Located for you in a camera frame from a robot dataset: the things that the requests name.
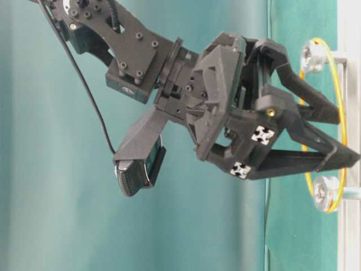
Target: teal backdrop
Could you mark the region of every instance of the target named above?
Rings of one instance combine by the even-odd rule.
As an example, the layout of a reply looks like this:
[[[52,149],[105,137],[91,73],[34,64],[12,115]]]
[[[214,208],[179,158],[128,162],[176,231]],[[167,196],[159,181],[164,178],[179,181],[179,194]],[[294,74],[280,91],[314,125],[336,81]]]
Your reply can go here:
[[[268,3],[268,34],[287,47],[292,68],[297,73],[302,46],[307,40],[321,37],[332,50],[337,50],[337,0],[268,0]],[[306,79],[336,102],[327,65],[322,73],[307,75]],[[281,87],[276,77],[272,83]],[[337,138],[334,126],[316,126]],[[276,147],[301,149],[287,134],[279,139]],[[319,175],[336,176],[337,172]],[[337,270],[337,214],[326,215],[315,209],[303,174],[271,179],[267,209],[270,270]]]
[[[223,30],[267,33],[264,0],[121,3],[194,51]],[[263,269],[263,181],[197,161],[188,132],[170,124],[156,188],[125,198],[98,119],[39,7],[3,1],[0,15],[0,270]],[[106,88],[96,59],[76,59],[117,146],[146,108]]]

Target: bolt head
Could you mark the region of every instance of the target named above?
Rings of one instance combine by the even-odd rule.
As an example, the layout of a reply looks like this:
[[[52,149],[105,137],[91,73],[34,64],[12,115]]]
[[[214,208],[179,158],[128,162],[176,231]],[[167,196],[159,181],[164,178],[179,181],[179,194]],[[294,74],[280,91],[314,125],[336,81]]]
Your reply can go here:
[[[137,71],[137,77],[142,78],[144,75],[143,71]]]
[[[126,69],[127,67],[128,67],[128,65],[125,62],[120,63],[120,68],[122,70]]]
[[[77,10],[71,10],[70,14],[73,16],[73,17],[78,17],[79,16],[79,12]]]
[[[141,32],[137,33],[137,35],[135,35],[135,37],[137,38],[137,40],[141,40],[143,38],[143,34]]]
[[[192,92],[193,87],[191,85],[186,86],[186,91]]]
[[[71,30],[76,30],[77,29],[77,25],[75,23],[71,23],[69,27],[70,27]]]
[[[91,18],[91,13],[90,12],[85,12],[84,13],[84,17],[86,18],[86,19],[90,19]]]
[[[158,48],[158,46],[159,46],[159,42],[157,42],[157,41],[152,41],[152,47],[153,47],[153,48]]]

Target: black cable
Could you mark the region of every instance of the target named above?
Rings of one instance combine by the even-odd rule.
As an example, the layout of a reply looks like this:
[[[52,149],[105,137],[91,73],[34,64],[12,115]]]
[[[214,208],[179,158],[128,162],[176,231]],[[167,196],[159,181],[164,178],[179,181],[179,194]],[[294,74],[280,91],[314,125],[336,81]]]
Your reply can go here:
[[[112,18],[112,28],[115,31],[119,30],[119,18],[118,18],[118,9],[115,3],[115,0],[107,0],[109,9],[111,11],[111,18]]]
[[[106,140],[107,140],[109,149],[110,149],[110,151],[111,151],[113,154],[115,154],[116,152],[115,152],[115,150],[114,150],[114,148],[113,148],[113,146],[112,146],[112,142],[111,142],[111,140],[110,140],[110,138],[109,138],[109,134],[108,134],[108,131],[107,131],[107,127],[106,127],[105,122],[104,122],[104,120],[103,120],[102,114],[100,113],[99,108],[98,108],[98,106],[96,105],[95,99],[94,99],[94,97],[93,97],[93,95],[92,95],[92,93],[91,93],[91,91],[90,91],[90,89],[89,89],[89,86],[88,86],[88,84],[87,84],[87,82],[86,82],[86,80],[85,80],[82,72],[81,72],[80,69],[79,69],[78,64],[76,63],[76,61],[75,61],[72,53],[70,52],[70,49],[69,49],[67,43],[63,40],[62,36],[61,36],[60,33],[58,32],[58,30],[57,30],[57,28],[56,28],[56,25],[55,25],[54,21],[52,20],[52,17],[51,17],[49,11],[47,10],[47,8],[46,8],[46,6],[45,6],[45,4],[44,4],[44,0],[38,0],[38,3],[39,3],[39,5],[40,5],[41,10],[42,10],[42,12],[44,13],[47,21],[49,22],[52,30],[55,32],[55,35],[56,35],[57,38],[59,39],[61,45],[63,46],[65,52],[66,52],[67,55],[68,55],[70,61],[72,62],[73,66],[74,66],[74,69],[75,69],[76,72],[78,73],[78,75],[79,75],[79,77],[80,77],[80,80],[82,81],[83,86],[84,86],[84,88],[85,88],[85,90],[86,90],[86,92],[87,92],[87,94],[88,94],[88,96],[89,96],[89,98],[90,98],[91,104],[92,104],[92,106],[94,107],[94,109],[95,109],[95,111],[96,111],[96,114],[97,114],[97,116],[98,116],[98,118],[99,118],[99,120],[100,120],[100,123],[102,124],[103,132],[104,132],[105,138],[106,138]]]

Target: hex bolt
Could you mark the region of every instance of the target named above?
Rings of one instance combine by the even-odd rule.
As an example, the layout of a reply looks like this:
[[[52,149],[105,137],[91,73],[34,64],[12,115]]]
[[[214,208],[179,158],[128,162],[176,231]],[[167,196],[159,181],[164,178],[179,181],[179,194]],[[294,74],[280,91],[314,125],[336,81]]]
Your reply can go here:
[[[137,38],[138,41],[140,41],[143,38],[143,34],[141,34],[141,32],[137,33],[137,35],[135,35],[135,37]]]
[[[143,81],[144,73],[142,71],[137,71],[137,76],[134,78],[134,82],[136,85],[140,85]]]
[[[120,63],[120,68],[125,70],[127,68],[127,64],[125,62]]]
[[[152,41],[152,47],[155,49],[155,48],[158,48],[159,46],[159,42],[157,41]]]
[[[94,6],[94,10],[95,10],[96,12],[100,12],[100,11],[102,10],[102,8],[101,8],[99,5],[95,5],[95,6]]]
[[[142,78],[143,77],[143,72],[142,71],[137,71],[137,77]]]
[[[77,10],[71,10],[70,14],[75,18],[79,16],[79,12]]]
[[[69,27],[72,31],[77,29],[77,25],[75,23],[71,23]]]
[[[192,92],[193,87],[191,85],[186,86],[186,91]]]
[[[120,77],[125,77],[125,70],[127,69],[128,65],[125,62],[121,62],[120,66],[119,66],[119,76]]]
[[[91,18],[91,13],[90,12],[85,12],[84,13],[84,17],[86,18],[86,19],[90,19]]]

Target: screw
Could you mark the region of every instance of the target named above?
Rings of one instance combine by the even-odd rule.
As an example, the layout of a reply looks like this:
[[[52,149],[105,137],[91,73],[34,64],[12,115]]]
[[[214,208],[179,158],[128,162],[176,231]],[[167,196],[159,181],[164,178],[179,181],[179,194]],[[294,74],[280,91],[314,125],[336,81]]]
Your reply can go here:
[[[70,27],[71,30],[76,30],[77,29],[77,25],[74,24],[74,23],[71,23],[69,27]]]
[[[143,72],[142,71],[137,71],[137,77],[142,78],[143,77]]]
[[[119,67],[119,76],[120,77],[124,77],[126,76],[124,70],[126,70],[128,67],[128,65],[125,62],[121,62],[120,63],[120,67]]]
[[[72,10],[70,12],[70,14],[73,16],[73,17],[78,17],[79,16],[79,12],[77,10]]]
[[[152,41],[152,47],[153,47],[153,48],[158,48],[158,46],[159,46],[159,42],[157,42],[157,41]]]
[[[193,87],[191,85],[186,86],[186,91],[192,92]]]
[[[134,79],[134,82],[136,85],[140,85],[143,81],[143,75],[144,73],[142,71],[137,71],[137,77]]]
[[[276,110],[274,110],[273,108],[268,109],[266,114],[268,117],[274,117],[274,116],[276,116]]]
[[[137,33],[137,35],[135,36],[137,38],[137,40],[141,40],[143,38],[143,34],[141,34],[141,32]]]
[[[126,67],[127,67],[127,64],[125,62],[120,63],[121,69],[126,69]]]
[[[97,12],[100,12],[102,10],[102,8],[100,6],[98,6],[98,5],[95,5],[94,10],[97,11]]]
[[[84,13],[84,17],[85,17],[86,19],[90,19],[90,18],[91,18],[91,13],[90,13],[90,12]]]

